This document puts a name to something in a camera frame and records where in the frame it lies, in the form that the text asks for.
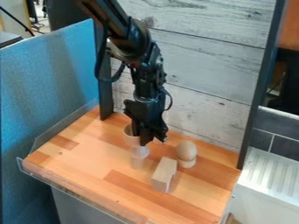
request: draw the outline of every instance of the wooden tabletop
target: wooden tabletop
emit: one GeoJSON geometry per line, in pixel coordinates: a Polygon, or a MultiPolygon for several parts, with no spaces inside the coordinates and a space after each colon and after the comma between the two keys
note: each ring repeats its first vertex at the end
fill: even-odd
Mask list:
{"type": "Polygon", "coordinates": [[[289,0],[282,24],[280,47],[299,51],[299,0],[289,0]]]}
{"type": "Polygon", "coordinates": [[[23,166],[127,222],[217,223],[240,175],[234,168],[238,154],[170,131],[167,143],[149,143],[145,167],[134,170],[122,135],[128,123],[119,113],[100,121],[95,108],[35,150],[23,166]],[[162,156],[176,159],[181,139],[197,144],[198,162],[177,168],[169,193],[157,192],[150,177],[162,156]]]}

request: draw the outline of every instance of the whitewashed wood panel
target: whitewashed wood panel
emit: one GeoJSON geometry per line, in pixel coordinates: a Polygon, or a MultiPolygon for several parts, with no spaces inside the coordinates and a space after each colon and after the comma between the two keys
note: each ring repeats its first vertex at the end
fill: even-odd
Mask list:
{"type": "MultiPolygon", "coordinates": [[[[249,106],[171,84],[165,87],[174,98],[173,107],[163,115],[171,129],[233,151],[240,150],[249,106]]],[[[134,90],[130,75],[124,73],[113,89],[115,107],[123,109],[123,100],[132,99],[134,90]]]]}
{"type": "Polygon", "coordinates": [[[251,104],[264,50],[166,31],[151,34],[162,50],[168,83],[251,104]]]}
{"type": "Polygon", "coordinates": [[[151,28],[264,47],[275,0],[119,0],[151,28]]]}

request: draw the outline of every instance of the wooden sphere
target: wooden sphere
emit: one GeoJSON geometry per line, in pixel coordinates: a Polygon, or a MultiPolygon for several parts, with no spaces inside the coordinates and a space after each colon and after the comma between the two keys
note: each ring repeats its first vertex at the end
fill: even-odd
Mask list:
{"type": "Polygon", "coordinates": [[[184,161],[191,161],[196,158],[198,150],[192,141],[183,140],[177,145],[177,158],[184,161]]]}

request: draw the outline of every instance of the blue cubicle panel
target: blue cubicle panel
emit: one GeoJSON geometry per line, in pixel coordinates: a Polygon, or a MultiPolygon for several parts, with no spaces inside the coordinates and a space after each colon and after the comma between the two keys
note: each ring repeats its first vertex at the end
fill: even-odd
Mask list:
{"type": "Polygon", "coordinates": [[[48,186],[21,173],[34,139],[97,97],[91,19],[0,50],[4,224],[56,224],[48,186]]]}

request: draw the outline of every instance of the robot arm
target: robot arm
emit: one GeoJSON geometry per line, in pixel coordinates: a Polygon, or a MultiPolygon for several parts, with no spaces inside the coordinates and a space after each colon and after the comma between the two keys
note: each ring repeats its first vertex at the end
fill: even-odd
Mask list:
{"type": "MultiPolygon", "coordinates": [[[[162,114],[171,107],[172,98],[163,87],[166,82],[163,58],[158,45],[150,37],[149,29],[141,21],[128,17],[115,0],[80,0],[80,6],[103,28],[101,50],[109,49],[112,57],[122,61],[115,75],[119,77],[124,66],[130,69],[135,100],[124,101],[124,113],[132,119],[134,136],[140,136],[141,145],[154,137],[164,142],[168,128],[162,114]],[[167,109],[166,95],[171,101],[167,109]]],[[[96,70],[100,71],[100,68],[101,61],[97,61],[96,70]]]]}

